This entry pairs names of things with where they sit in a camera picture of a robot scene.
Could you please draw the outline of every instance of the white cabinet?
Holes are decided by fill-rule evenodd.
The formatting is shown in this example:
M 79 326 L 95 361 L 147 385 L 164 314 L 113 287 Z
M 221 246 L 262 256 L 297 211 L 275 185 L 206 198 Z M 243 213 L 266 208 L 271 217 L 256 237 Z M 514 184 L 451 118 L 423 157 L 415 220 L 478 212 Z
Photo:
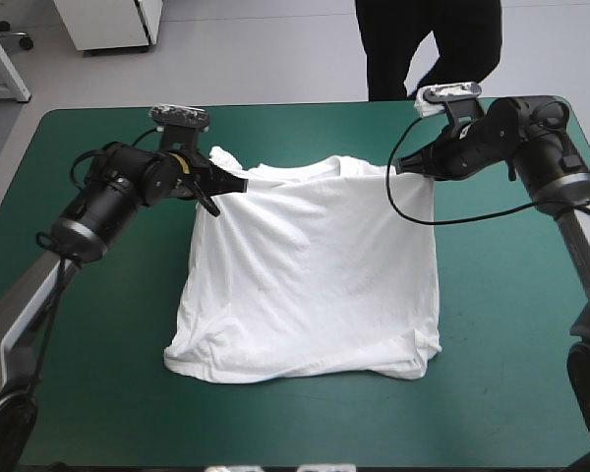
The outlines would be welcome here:
M 54 0 L 78 50 L 157 43 L 162 0 Z

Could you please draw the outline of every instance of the white cloth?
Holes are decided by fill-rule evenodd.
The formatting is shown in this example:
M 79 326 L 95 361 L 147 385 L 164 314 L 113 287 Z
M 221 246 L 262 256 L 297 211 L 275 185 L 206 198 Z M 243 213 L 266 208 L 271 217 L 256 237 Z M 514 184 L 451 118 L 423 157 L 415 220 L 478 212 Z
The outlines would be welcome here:
M 432 227 L 400 219 L 384 168 L 332 156 L 299 168 L 242 170 L 245 194 L 198 209 L 190 273 L 168 369 L 214 383 L 373 370 L 417 379 L 439 345 Z M 433 181 L 391 176 L 396 202 L 433 217 Z

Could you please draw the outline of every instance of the person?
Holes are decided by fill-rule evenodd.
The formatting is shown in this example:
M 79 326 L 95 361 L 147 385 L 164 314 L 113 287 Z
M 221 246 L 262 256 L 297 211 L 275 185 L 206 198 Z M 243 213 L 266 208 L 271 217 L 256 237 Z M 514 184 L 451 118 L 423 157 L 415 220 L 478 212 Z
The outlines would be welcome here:
M 431 31 L 440 57 L 417 89 L 481 82 L 501 60 L 501 0 L 355 1 L 370 101 L 407 98 L 411 60 Z

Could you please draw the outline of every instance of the gray floor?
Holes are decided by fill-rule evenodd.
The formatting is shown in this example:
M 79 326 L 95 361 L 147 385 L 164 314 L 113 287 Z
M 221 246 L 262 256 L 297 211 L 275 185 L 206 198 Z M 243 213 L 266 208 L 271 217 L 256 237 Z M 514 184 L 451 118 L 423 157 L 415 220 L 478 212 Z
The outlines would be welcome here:
M 11 48 L 32 92 L 0 101 L 0 202 L 49 110 L 75 107 L 359 101 L 367 96 L 353 0 L 165 0 L 147 54 L 84 57 L 51 0 L 14 0 L 0 17 L 26 28 L 32 51 Z M 484 95 L 567 98 L 590 141 L 590 1 L 503 1 L 501 65 Z M 429 37 L 409 85 L 437 51 Z

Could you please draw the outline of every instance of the black cable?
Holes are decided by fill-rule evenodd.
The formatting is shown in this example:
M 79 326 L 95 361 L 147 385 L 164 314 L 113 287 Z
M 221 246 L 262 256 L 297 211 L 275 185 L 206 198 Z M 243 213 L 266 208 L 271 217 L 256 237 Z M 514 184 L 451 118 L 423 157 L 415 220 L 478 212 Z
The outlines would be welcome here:
M 151 133 L 155 133 L 157 131 L 157 128 L 153 128 L 151 130 L 148 131 L 144 131 L 141 135 L 139 135 L 136 140 L 131 144 L 131 146 L 137 146 L 138 143 L 143 140 L 144 138 L 146 138 L 148 135 L 150 135 Z
M 40 246 L 42 249 L 47 251 L 55 252 L 56 253 L 56 241 L 48 234 L 39 232 L 35 235 L 35 240 L 37 245 Z M 46 330 L 43 335 L 43 339 L 41 340 L 41 347 L 39 348 L 39 354 L 37 355 L 37 362 L 35 364 L 35 370 L 32 375 L 31 381 L 27 388 L 27 395 L 32 396 L 34 394 L 37 385 L 39 384 L 41 368 L 43 366 L 44 359 L 46 357 L 46 352 L 48 350 L 48 344 L 50 342 L 50 336 L 52 334 L 52 328 L 54 328 L 55 318 L 57 315 L 57 311 L 59 309 L 59 303 L 61 302 L 61 296 L 63 295 L 63 291 L 66 288 L 64 281 L 66 278 L 66 261 L 70 260 L 70 258 L 66 255 L 59 255 L 61 258 L 59 260 L 59 266 L 57 267 L 57 278 L 55 279 L 55 285 L 52 289 L 52 298 L 46 303 L 46 305 L 42 308 L 41 316 L 43 318 L 47 318 L 46 321 Z
M 52 300 L 47 306 L 43 309 L 45 312 L 45 316 L 48 318 L 46 322 L 46 330 L 43 335 L 43 340 L 41 341 L 41 347 L 39 348 L 39 354 L 37 356 L 37 363 L 35 365 L 35 371 L 32 375 L 31 381 L 29 383 L 29 387 L 27 389 L 27 395 L 32 396 L 37 385 L 39 384 L 40 374 L 41 374 L 41 367 L 43 366 L 43 361 L 46 357 L 46 352 L 48 350 L 48 344 L 50 341 L 50 335 L 52 334 L 52 328 L 55 325 L 55 318 L 57 315 L 57 310 L 59 309 L 59 302 L 61 301 L 61 295 L 63 294 L 64 290 L 64 279 L 66 274 L 66 258 L 61 258 L 59 261 L 59 266 L 57 267 L 57 279 L 55 281 L 55 286 L 53 288 L 54 294 L 52 295 Z
M 391 163 L 393 162 L 393 159 L 395 158 L 396 153 L 400 149 L 400 146 L 402 146 L 402 143 L 404 143 L 404 140 L 408 136 L 409 132 L 413 129 L 413 127 L 415 127 L 421 121 L 423 121 L 422 118 L 417 118 L 409 125 L 409 127 L 406 129 L 406 131 L 404 131 L 404 133 L 402 134 L 402 136 L 400 137 L 398 142 L 393 147 L 393 150 L 391 151 L 391 154 L 389 155 L 389 160 L 386 163 L 386 174 L 384 176 L 384 184 L 386 186 L 386 196 L 388 197 L 389 203 L 391 204 L 391 206 L 393 207 L 395 212 L 397 214 L 399 214 L 402 218 L 407 219 L 408 221 L 411 221 L 413 223 L 422 224 L 425 226 L 445 226 L 445 225 L 451 225 L 451 224 L 464 224 L 464 223 L 472 223 L 475 221 L 483 221 L 486 219 L 499 218 L 501 216 L 507 216 L 508 214 L 518 213 L 519 211 L 523 211 L 528 208 L 539 207 L 541 205 L 546 205 L 546 204 L 567 205 L 571 208 L 574 208 L 574 206 L 572 206 L 572 202 L 567 202 L 567 201 L 562 201 L 562 200 L 541 200 L 539 202 L 532 202 L 530 204 L 516 206 L 514 208 L 506 209 L 503 211 L 497 211 L 494 213 L 487 213 L 487 214 L 482 214 L 479 216 L 471 216 L 468 218 L 459 218 L 459 219 L 444 219 L 444 220 L 436 220 L 436 221 L 425 221 L 422 219 L 414 218 L 413 216 L 409 216 L 408 214 L 405 214 L 395 204 L 395 201 L 393 199 L 393 195 L 391 194 L 391 185 L 389 182 L 389 174 L 391 171 Z

